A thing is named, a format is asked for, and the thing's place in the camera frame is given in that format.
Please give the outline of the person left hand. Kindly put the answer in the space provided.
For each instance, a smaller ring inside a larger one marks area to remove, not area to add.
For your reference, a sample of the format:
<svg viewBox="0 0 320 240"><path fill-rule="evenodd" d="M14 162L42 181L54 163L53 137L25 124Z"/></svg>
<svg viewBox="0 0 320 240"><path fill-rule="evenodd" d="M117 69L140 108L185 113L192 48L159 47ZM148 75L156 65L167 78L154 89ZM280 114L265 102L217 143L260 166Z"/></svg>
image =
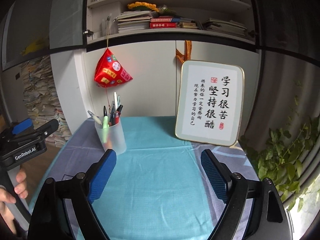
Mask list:
<svg viewBox="0 0 320 240"><path fill-rule="evenodd" d="M15 192L20 198L25 199L28 196L26 172L21 167L17 173L16 180L18 184L15 186ZM14 224L15 217L8 209L6 204L15 204L16 199L5 189L1 188L1 217L14 235L17 235L17 230Z"/></svg>

